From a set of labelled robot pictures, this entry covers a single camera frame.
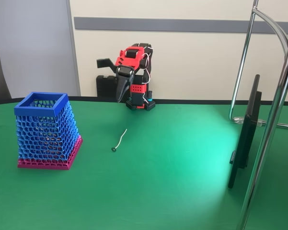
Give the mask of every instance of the red robot part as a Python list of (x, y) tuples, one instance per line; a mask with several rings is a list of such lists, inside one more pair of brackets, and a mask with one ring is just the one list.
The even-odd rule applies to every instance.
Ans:
[(144, 53), (144, 47), (130, 46), (127, 49), (120, 51), (120, 55), (117, 58), (115, 65), (131, 66), (136, 70), (139, 68), (139, 63), (143, 59)]
[(146, 84), (144, 84), (144, 85), (132, 84), (131, 88), (130, 88), (131, 92), (136, 92), (136, 93), (146, 93), (146, 90), (147, 90), (147, 85)]

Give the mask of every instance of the small wire piece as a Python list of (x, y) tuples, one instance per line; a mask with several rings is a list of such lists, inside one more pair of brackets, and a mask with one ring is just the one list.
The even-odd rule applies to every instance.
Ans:
[(117, 149), (118, 146), (120, 145), (121, 139), (123, 138), (123, 136), (124, 136), (124, 134), (126, 133), (126, 131), (127, 131), (127, 129), (125, 129), (123, 135), (121, 135), (118, 145), (117, 145), (116, 147), (111, 148), (111, 150), (112, 150), (113, 152), (116, 152), (116, 149)]

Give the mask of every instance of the monitor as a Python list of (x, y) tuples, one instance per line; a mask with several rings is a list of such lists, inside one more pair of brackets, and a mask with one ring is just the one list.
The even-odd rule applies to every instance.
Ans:
[(255, 129), (258, 123), (258, 116), (261, 104), (261, 92), (259, 92), (260, 75), (256, 75), (253, 82), (253, 87), (249, 97), (246, 114), (244, 117), (242, 130), (239, 138), (239, 142), (235, 151), (233, 151), (230, 159), (232, 169), (229, 177), (228, 188), (233, 188), (236, 173), (238, 168), (244, 169), (247, 167), (248, 154), (253, 142)]

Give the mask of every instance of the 3d printed basket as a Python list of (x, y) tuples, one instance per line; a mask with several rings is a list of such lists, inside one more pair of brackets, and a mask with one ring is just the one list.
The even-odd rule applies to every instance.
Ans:
[(18, 167), (70, 169), (82, 138), (66, 93), (32, 92), (14, 108)]

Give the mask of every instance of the pink base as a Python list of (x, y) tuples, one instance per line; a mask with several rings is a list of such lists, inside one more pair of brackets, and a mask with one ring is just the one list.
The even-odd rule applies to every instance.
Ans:
[(18, 168), (69, 170), (71, 168), (73, 160), (76, 158), (76, 155), (81, 147), (82, 142), (83, 142), (83, 139), (81, 138), (81, 135), (80, 135), (67, 161), (18, 159)]

